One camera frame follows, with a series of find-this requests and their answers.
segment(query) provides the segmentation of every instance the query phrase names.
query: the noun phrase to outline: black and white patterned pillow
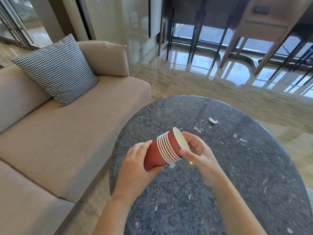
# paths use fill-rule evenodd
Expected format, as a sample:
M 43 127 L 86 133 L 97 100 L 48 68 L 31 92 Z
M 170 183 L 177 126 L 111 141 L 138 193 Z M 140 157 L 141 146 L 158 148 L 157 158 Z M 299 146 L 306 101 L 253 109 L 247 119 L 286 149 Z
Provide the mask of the black and white patterned pillow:
M 11 58 L 62 107 L 94 87 L 94 75 L 72 34 L 57 43 Z

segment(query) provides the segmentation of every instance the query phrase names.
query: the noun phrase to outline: sofa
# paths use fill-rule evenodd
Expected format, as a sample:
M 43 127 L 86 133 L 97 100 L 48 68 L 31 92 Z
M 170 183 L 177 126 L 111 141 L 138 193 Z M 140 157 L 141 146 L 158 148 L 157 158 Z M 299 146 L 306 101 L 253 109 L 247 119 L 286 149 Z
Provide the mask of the sofa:
M 126 47 L 78 42 L 100 81 L 57 102 L 18 66 L 0 70 L 0 231 L 62 234 L 108 168 L 126 122 L 151 99 L 130 77 Z

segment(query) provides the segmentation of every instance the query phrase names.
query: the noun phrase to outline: glass door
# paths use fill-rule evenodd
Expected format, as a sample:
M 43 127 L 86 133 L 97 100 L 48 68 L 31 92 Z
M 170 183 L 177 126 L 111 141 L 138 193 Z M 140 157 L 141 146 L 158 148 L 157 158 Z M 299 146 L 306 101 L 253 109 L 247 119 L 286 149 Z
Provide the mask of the glass door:
M 6 34 L 7 39 L 12 37 L 15 45 L 34 49 L 52 44 L 29 0 L 0 0 L 0 12 L 2 26 L 5 26 L 1 28 L 10 32 Z M 6 38 L 2 32 L 0 36 L 1 40 Z

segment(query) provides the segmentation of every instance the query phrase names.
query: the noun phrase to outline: round table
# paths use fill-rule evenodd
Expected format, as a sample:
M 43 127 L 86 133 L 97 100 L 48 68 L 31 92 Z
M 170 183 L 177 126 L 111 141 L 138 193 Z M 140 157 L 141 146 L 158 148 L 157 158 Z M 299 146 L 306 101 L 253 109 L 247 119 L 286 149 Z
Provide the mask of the round table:
M 208 118 L 219 121 L 209 122 Z M 200 96 L 164 98 L 142 108 L 122 129 L 110 165 L 110 192 L 127 150 L 177 127 L 210 146 L 268 235 L 312 234 L 301 176 L 276 139 L 240 110 Z M 125 234 L 226 234 L 213 191 L 186 159 L 166 165 L 137 198 Z

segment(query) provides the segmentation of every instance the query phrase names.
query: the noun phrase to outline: sofa armrest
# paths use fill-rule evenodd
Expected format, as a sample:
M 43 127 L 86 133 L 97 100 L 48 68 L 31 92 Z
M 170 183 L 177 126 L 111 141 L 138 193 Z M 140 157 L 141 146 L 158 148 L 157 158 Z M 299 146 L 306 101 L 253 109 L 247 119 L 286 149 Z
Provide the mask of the sofa armrest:
M 99 40 L 77 44 L 95 75 L 131 75 L 125 45 Z

